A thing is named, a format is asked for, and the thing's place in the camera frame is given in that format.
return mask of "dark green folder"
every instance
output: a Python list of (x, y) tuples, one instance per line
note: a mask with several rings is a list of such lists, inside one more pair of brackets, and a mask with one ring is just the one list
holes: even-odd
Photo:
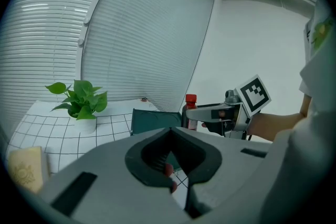
[[(131, 135), (166, 127), (181, 127), (181, 114), (133, 109)], [(180, 169), (172, 152), (167, 157), (167, 163), (173, 165), (174, 170)]]

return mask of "bottle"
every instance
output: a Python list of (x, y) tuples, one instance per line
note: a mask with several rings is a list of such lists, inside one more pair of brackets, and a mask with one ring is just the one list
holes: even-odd
[(197, 121), (188, 119), (186, 116), (186, 110), (197, 109), (196, 100), (197, 95), (195, 94), (187, 94), (185, 96), (185, 101), (187, 104), (182, 108), (182, 120), (181, 120), (181, 127), (194, 131), (197, 131)]

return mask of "white shirt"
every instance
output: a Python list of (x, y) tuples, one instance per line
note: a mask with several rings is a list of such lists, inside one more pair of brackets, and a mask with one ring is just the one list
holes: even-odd
[(336, 21), (326, 0), (317, 0), (313, 17), (304, 29), (306, 66), (301, 71), (300, 91), (312, 97), (308, 116), (333, 110), (336, 95)]

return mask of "red bottle cap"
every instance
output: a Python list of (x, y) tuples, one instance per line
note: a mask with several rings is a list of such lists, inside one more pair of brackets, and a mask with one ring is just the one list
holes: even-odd
[(186, 102), (196, 103), (196, 100), (197, 100), (197, 95), (195, 95), (195, 94), (186, 94), (185, 95), (185, 101)]

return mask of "tissue box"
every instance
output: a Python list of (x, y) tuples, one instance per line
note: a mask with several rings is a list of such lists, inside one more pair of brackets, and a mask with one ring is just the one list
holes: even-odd
[(16, 184), (37, 193), (49, 178), (47, 156), (40, 146), (12, 151), (8, 173)]

